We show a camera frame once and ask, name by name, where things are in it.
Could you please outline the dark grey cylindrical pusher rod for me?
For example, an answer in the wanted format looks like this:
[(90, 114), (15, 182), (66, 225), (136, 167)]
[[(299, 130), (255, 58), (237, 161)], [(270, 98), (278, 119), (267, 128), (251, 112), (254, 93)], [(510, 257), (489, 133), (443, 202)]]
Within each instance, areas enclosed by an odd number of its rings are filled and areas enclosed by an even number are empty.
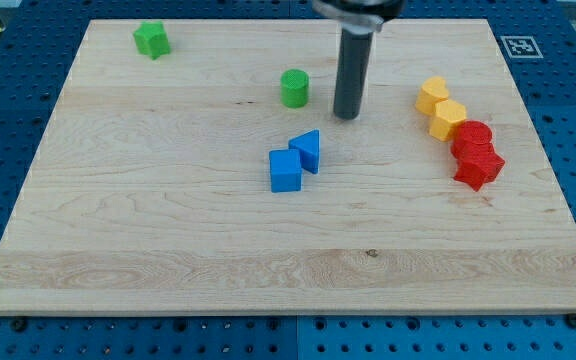
[(372, 32), (357, 34), (342, 29), (333, 101), (337, 118), (352, 120), (360, 113), (372, 39)]

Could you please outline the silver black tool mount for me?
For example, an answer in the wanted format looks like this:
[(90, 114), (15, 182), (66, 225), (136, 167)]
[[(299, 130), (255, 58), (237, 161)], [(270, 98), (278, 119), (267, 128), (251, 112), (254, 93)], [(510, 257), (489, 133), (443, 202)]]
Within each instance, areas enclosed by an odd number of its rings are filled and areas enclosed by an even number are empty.
[(313, 0), (312, 9), (351, 32), (380, 32), (401, 14), (404, 0)]

